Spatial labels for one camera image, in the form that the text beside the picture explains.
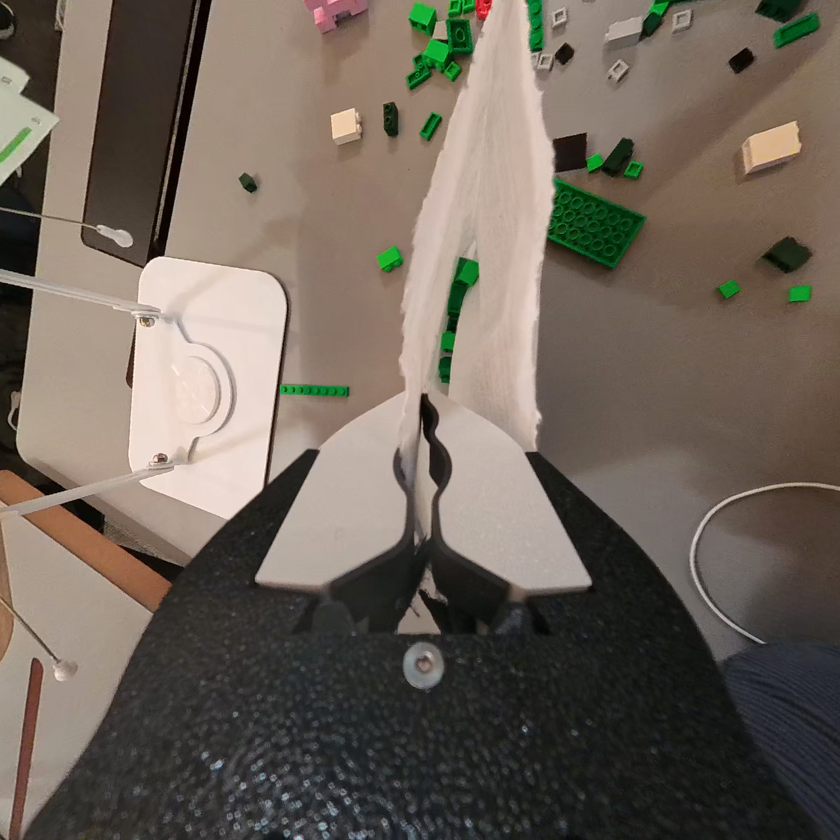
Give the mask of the dark green slope brick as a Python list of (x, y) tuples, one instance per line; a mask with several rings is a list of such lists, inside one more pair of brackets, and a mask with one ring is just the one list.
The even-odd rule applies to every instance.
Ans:
[(812, 251), (792, 236), (783, 237), (761, 257), (773, 268), (790, 274), (802, 268), (812, 257)]

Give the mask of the white table with wooden edge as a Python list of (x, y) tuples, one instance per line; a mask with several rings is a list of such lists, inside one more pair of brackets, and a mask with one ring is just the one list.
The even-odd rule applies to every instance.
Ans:
[(2, 516), (2, 838), (32, 658), (44, 667), (23, 832), (98, 729), (151, 615), (161, 571), (65, 507)]

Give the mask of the black square brick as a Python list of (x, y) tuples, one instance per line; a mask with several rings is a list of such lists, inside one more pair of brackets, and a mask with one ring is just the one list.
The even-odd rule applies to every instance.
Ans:
[(553, 172), (575, 172), (587, 167), (587, 132), (553, 139)]

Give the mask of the pink brick assembly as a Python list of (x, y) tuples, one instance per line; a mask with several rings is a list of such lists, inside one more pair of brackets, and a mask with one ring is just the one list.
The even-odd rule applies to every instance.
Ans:
[(338, 27), (345, 18), (355, 17), (367, 10), (367, 1), (303, 1), (314, 23), (323, 35)]

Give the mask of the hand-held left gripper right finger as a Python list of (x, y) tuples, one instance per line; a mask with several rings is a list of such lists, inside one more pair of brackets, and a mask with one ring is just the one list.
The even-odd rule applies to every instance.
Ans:
[(526, 452), (441, 392), (422, 398), (422, 535), (448, 601), (584, 592), (592, 578)]

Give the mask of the large green studded plate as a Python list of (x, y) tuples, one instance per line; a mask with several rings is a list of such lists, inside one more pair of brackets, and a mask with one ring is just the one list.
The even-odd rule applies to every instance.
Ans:
[(553, 178), (548, 242), (608, 269), (616, 268), (647, 221), (647, 216)]

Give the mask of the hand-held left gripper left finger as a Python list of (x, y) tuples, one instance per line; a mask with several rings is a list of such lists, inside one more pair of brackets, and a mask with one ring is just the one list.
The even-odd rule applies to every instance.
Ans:
[(356, 417), (318, 450), (255, 574), (257, 585), (335, 599), (405, 592), (415, 552), (414, 510), (398, 433), (398, 393)]

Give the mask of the person's torso in ribbed sweater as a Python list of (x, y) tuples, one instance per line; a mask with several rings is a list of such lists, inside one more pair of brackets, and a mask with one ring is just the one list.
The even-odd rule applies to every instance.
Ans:
[(753, 739), (824, 838), (839, 838), (839, 647), (774, 643), (721, 666)]

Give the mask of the brown wooden stick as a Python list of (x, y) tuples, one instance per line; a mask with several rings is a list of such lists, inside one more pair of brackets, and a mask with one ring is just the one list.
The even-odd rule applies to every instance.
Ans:
[(24, 718), (17, 758), (13, 805), (9, 820), (7, 836), (9, 839), (19, 839), (23, 832), (44, 674), (42, 663), (37, 658), (32, 658), (28, 673)]

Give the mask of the black rectangular panel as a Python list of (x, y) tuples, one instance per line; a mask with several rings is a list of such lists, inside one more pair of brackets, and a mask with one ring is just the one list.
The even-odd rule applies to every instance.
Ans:
[(165, 253), (211, 6), (112, 2), (83, 220), (133, 243), (80, 236), (139, 268)]

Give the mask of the grey desk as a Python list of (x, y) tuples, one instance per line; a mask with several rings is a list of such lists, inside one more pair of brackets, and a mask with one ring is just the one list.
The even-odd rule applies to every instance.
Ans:
[[(608, 26), (649, 5), (567, 2), (547, 45), (574, 56), (536, 76), (551, 139), (587, 132), (606, 154), (627, 137), (644, 163), (635, 181), (565, 177), (647, 216), (617, 268), (545, 250), (539, 450), (642, 546), (727, 657), (744, 640), (688, 572), (699, 520), (753, 487), (838, 484), (838, 2), (803, 2), (821, 27), (782, 49), (757, 2), (693, 2), (686, 32), (667, 19), (608, 54)], [(407, 266), (386, 274), (375, 258), (397, 246), (410, 259), (465, 82), (406, 88), (424, 45), (409, 7), (370, 2), (320, 35), (301, 2), (212, 2), (165, 253), (273, 275), (290, 307), (282, 380), (350, 387), (345, 401), (280, 402), (273, 476), (402, 390)], [(744, 47), (755, 61), (735, 75)], [(362, 137), (338, 146), (330, 115), (350, 108)], [(432, 111), (443, 120), (426, 142)], [(794, 120), (801, 153), (745, 175), (742, 143)], [(787, 236), (812, 251), (790, 274), (761, 259)], [(728, 279), (742, 290), (722, 300)], [(789, 303), (800, 285), (812, 299)]]

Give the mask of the white paper bag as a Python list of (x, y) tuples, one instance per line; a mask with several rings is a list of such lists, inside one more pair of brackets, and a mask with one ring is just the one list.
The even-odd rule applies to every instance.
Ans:
[(525, 450), (537, 447), (540, 284), (553, 152), (529, 52), (525, 2), (493, 2), (416, 220), (402, 300), (399, 448), (417, 483), (421, 395), (436, 386), (460, 257), (479, 278), (458, 321), (448, 395)]

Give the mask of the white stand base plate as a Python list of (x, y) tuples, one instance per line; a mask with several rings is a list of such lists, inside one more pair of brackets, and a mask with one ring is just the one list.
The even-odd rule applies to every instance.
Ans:
[(159, 257), (137, 287), (34, 292), (17, 427), (22, 456), (189, 564), (270, 472), (287, 294), (264, 271)]

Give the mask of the large cream brick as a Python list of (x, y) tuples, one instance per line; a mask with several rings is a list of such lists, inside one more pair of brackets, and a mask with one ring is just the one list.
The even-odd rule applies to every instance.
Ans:
[(795, 158), (802, 152), (800, 127), (791, 121), (749, 136), (741, 146), (742, 168), (750, 175)]

